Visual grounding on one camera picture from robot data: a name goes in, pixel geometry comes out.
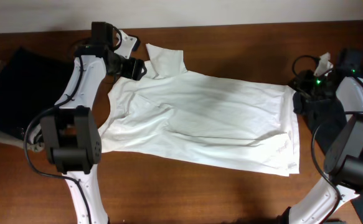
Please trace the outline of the white t-shirt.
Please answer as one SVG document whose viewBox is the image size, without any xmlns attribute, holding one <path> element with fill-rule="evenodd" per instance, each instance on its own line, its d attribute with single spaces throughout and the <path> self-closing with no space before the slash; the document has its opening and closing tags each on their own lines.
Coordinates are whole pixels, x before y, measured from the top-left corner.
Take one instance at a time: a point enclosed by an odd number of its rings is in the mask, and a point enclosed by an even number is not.
<svg viewBox="0 0 363 224">
<path fill-rule="evenodd" d="M 147 74 L 119 79 L 99 129 L 104 152 L 124 151 L 228 169 L 299 172 L 294 91 L 286 85 L 190 71 L 180 50 L 147 45 Z"/>
</svg>

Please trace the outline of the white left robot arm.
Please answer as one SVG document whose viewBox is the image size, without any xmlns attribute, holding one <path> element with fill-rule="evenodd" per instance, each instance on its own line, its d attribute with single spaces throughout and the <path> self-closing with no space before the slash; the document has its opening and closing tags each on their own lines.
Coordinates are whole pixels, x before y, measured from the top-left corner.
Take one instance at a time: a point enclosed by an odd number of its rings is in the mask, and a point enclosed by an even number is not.
<svg viewBox="0 0 363 224">
<path fill-rule="evenodd" d="M 91 36 L 73 53 L 73 72 L 58 101 L 29 123 L 24 143 L 39 128 L 47 160 L 57 169 L 44 177 L 66 181 L 78 223 L 110 222 L 100 195 L 98 163 L 102 143 L 92 107 L 101 81 L 110 76 L 138 81 L 146 74 L 144 61 L 131 57 L 141 41 L 107 22 L 92 22 Z"/>
</svg>

